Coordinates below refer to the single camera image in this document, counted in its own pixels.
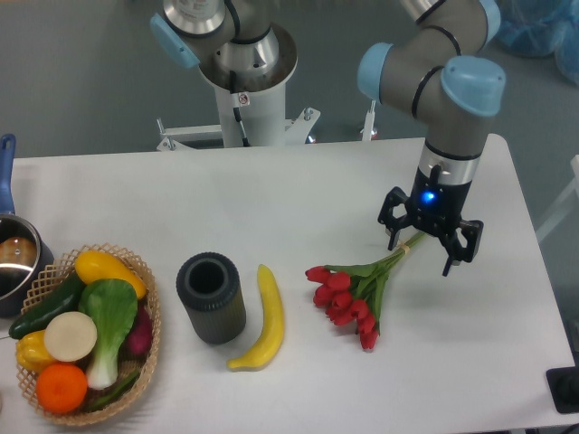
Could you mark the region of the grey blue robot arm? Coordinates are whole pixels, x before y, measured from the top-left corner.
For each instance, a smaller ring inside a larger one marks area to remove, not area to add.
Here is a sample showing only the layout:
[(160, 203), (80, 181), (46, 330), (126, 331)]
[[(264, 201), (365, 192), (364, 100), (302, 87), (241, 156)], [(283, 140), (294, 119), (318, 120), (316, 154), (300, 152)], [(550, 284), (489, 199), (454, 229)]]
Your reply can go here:
[[(438, 239), (454, 266), (474, 259), (483, 231), (461, 212), (506, 85), (505, 72), (479, 56), (500, 11), (493, 1), (403, 6), (418, 33), (401, 47), (370, 47), (356, 82), (373, 102), (408, 112), (428, 131), (412, 191), (391, 190), (378, 220), (392, 240), (408, 227)], [(173, 62), (199, 69), (213, 86), (226, 146), (290, 142), (285, 86), (297, 50), (262, 1), (166, 1), (149, 26)]]

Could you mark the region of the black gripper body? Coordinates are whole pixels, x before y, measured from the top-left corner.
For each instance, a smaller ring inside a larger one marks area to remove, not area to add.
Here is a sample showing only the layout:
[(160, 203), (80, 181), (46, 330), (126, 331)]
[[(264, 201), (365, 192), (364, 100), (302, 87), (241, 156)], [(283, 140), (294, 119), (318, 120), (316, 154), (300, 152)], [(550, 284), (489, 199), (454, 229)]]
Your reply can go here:
[(418, 169), (405, 210), (410, 224), (437, 238), (451, 238), (460, 226), (461, 212), (470, 190), (466, 184), (444, 184), (443, 170), (435, 165), (426, 175)]

